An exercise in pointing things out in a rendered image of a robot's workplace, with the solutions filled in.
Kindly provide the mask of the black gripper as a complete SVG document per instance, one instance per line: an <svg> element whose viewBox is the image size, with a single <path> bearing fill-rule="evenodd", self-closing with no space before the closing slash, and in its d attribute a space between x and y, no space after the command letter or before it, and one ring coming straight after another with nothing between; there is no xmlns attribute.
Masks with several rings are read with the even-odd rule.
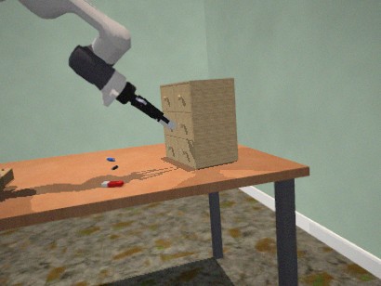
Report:
<svg viewBox="0 0 381 286"><path fill-rule="evenodd" d="M156 120L158 123L165 126L167 129L174 130L176 128L176 123L174 123L172 120L166 117L163 112L154 107L146 98L140 95L136 95L135 92L136 87L130 84L129 82L126 82L125 88L116 100L118 100L122 104L126 104L128 101L130 101L130 104L132 106L141 110L142 112Z"/></svg>

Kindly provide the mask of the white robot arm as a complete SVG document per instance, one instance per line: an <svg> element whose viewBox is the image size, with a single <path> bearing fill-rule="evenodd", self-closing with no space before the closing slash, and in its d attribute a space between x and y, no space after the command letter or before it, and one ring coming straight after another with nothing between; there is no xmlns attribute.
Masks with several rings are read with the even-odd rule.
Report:
<svg viewBox="0 0 381 286"><path fill-rule="evenodd" d="M73 50L69 66L102 92L102 104L109 107L126 85L126 77L112 66L131 48L129 31L86 0L19 1L41 19L74 13L98 30L92 45L78 45Z"/></svg>

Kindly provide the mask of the wooden drawer front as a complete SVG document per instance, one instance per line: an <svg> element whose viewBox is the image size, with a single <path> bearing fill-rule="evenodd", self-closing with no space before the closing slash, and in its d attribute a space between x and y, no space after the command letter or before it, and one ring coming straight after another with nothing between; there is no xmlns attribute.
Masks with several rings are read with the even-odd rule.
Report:
<svg viewBox="0 0 381 286"><path fill-rule="evenodd" d="M174 111L163 111L164 115L168 117L170 120L172 120L174 123L176 122L176 113ZM177 136L177 127L172 130L172 129L167 129L164 127L164 132L167 134L175 135Z"/></svg>
<svg viewBox="0 0 381 286"><path fill-rule="evenodd" d="M191 111L189 84L174 85L176 110Z"/></svg>
<svg viewBox="0 0 381 286"><path fill-rule="evenodd" d="M185 138L179 138L178 146L180 161L195 167L193 141Z"/></svg>
<svg viewBox="0 0 381 286"><path fill-rule="evenodd" d="M177 137L165 135L166 155L179 160Z"/></svg>
<svg viewBox="0 0 381 286"><path fill-rule="evenodd" d="M174 92L173 86L161 87L163 110L174 110Z"/></svg>
<svg viewBox="0 0 381 286"><path fill-rule="evenodd" d="M191 112L176 112L177 135L193 139Z"/></svg>

